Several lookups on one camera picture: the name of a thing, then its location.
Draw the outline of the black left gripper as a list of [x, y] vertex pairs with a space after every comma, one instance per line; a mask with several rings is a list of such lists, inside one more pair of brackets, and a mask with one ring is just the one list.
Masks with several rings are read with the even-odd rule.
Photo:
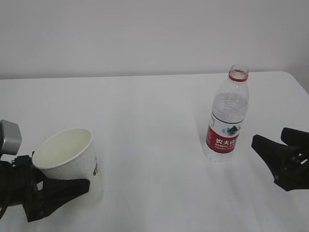
[[[42, 190], [38, 183], [43, 182]], [[0, 162], [0, 216], [7, 208], [22, 205], [28, 222], [50, 216], [69, 201], [89, 192], [89, 180], [46, 178], [32, 164], [32, 157], [17, 156]]]

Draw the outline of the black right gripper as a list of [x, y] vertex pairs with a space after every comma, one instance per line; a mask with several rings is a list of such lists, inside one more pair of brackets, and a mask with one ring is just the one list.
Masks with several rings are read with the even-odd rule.
[[252, 149], [260, 156], [274, 177], [274, 183], [285, 191], [309, 188], [309, 133], [283, 128], [279, 144], [254, 135]]

